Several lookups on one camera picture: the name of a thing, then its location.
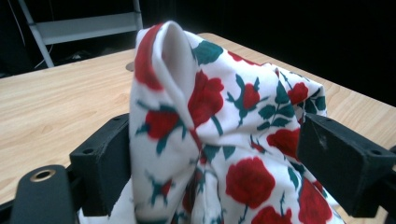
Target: crumpled garment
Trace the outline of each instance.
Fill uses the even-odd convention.
[[[130,105],[138,223],[344,223],[296,158],[319,83],[173,21],[138,33]]]

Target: table surface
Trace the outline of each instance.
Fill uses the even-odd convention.
[[[384,148],[396,145],[396,107],[344,88],[213,34],[201,37],[255,63],[273,63],[323,84],[328,117]],[[69,153],[117,115],[128,113],[134,59],[126,50],[78,63],[0,79],[0,203],[15,197],[18,181],[35,168],[69,165]],[[383,223],[352,218],[346,223]]]

